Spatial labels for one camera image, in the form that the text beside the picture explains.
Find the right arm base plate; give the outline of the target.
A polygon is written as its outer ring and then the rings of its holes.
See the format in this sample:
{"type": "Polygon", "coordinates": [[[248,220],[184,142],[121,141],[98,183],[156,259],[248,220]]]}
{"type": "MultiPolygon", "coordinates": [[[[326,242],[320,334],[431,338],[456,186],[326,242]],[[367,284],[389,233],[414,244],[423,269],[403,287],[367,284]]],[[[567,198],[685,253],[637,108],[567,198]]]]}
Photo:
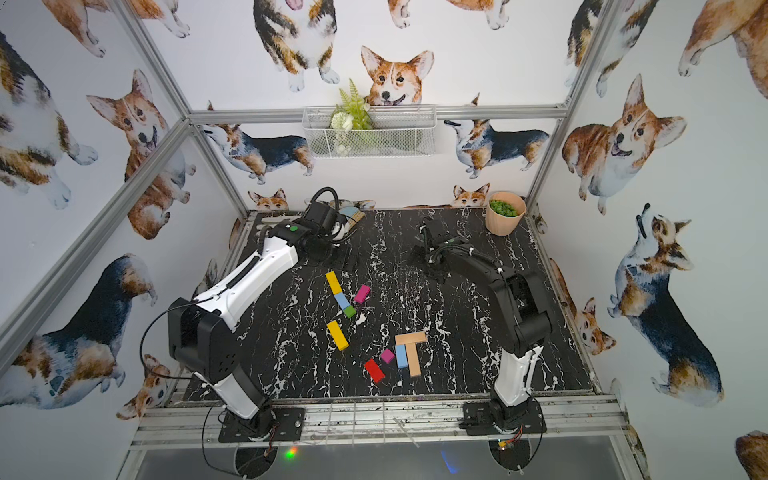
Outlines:
{"type": "Polygon", "coordinates": [[[542,408],[534,398],[514,407],[505,406],[498,399],[467,402],[462,406],[462,413],[459,428],[469,436],[514,436],[519,431],[523,434],[547,432],[542,408]]]}

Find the magenta rectangular block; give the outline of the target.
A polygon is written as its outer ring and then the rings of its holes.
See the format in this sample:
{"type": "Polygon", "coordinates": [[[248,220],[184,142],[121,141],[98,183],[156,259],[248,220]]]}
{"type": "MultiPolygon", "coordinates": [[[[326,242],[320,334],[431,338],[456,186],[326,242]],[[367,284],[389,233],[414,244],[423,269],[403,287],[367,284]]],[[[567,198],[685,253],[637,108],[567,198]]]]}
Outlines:
{"type": "Polygon", "coordinates": [[[368,285],[365,285],[365,284],[361,285],[359,290],[358,290],[358,292],[356,293],[356,295],[354,297],[354,301],[357,304],[363,304],[366,301],[366,299],[368,298],[368,296],[370,294],[370,291],[371,291],[371,289],[370,289],[370,287],[368,285]]]}

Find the long natural wood block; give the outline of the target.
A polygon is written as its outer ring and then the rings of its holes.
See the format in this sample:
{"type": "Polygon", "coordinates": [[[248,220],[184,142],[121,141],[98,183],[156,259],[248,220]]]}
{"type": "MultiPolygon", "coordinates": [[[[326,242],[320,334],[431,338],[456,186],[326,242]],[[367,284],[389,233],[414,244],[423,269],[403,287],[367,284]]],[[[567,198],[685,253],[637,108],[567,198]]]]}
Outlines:
{"type": "Polygon", "coordinates": [[[425,343],[427,341],[427,337],[424,331],[418,331],[397,335],[395,337],[395,341],[397,345],[419,344],[425,343]]]}

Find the long yellow block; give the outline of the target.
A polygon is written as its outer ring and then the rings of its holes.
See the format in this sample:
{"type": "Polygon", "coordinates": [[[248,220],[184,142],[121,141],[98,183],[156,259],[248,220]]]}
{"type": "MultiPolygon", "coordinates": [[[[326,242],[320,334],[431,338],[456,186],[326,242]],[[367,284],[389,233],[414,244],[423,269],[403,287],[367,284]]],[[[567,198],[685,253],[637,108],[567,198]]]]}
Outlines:
{"type": "Polygon", "coordinates": [[[344,336],[337,321],[331,321],[327,324],[327,329],[331,338],[339,351],[344,351],[349,347],[349,343],[344,336]]]}

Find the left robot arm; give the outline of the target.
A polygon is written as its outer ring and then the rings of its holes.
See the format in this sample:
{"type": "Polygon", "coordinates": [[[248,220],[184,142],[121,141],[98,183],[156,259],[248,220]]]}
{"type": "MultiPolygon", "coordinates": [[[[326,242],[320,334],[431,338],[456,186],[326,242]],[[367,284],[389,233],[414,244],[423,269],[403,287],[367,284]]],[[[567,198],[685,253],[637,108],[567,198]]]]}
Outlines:
{"type": "Polygon", "coordinates": [[[210,386],[231,413],[245,421],[269,423],[269,397],[241,365],[236,335],[241,317],[312,246],[340,245],[364,218],[361,211],[351,216],[334,213],[329,226],[299,217],[264,228],[257,249],[229,275],[193,299],[171,304],[170,356],[210,386]]]}

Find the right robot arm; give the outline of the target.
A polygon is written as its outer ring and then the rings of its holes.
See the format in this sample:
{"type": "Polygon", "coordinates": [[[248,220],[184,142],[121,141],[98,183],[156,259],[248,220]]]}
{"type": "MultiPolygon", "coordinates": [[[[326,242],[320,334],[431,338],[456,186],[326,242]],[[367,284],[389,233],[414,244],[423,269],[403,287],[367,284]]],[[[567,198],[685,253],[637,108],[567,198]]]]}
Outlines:
{"type": "Polygon", "coordinates": [[[416,264],[438,282],[457,274],[487,296],[490,333],[502,350],[489,408],[496,423],[510,423],[531,403],[535,366],[554,329],[543,279],[504,265],[465,238],[435,235],[436,225],[434,218],[422,218],[416,264]]]}

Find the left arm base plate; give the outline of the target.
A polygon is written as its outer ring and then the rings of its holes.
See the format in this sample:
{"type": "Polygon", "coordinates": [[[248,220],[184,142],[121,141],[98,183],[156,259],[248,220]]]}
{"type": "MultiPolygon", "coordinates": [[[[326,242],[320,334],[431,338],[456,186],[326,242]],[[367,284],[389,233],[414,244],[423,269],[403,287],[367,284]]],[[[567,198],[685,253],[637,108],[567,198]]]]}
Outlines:
{"type": "Polygon", "coordinates": [[[218,441],[220,443],[298,441],[302,435],[305,415],[304,408],[278,407],[261,410],[252,419],[243,419],[226,410],[218,441]]]}

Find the small light blue block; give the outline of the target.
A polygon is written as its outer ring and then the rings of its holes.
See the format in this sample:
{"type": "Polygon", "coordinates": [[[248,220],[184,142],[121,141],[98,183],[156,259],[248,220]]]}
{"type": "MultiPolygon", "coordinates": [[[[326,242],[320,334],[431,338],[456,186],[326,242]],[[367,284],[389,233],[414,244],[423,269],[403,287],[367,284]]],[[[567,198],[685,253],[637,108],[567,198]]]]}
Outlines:
{"type": "Polygon", "coordinates": [[[349,301],[346,299],[345,295],[343,293],[337,293],[334,295],[334,298],[336,302],[338,303],[341,310],[345,310],[347,307],[350,306],[349,301]]]}

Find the short yellow block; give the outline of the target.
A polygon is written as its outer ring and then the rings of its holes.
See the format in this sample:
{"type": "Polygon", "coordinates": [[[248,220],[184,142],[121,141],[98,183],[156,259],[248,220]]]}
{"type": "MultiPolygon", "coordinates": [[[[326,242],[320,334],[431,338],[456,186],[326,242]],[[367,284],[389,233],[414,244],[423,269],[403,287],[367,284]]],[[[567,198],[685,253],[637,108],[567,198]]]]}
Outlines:
{"type": "Polygon", "coordinates": [[[332,294],[337,295],[342,292],[340,283],[336,277],[336,274],[334,271],[330,271],[325,274],[327,282],[331,288],[332,294]]]}

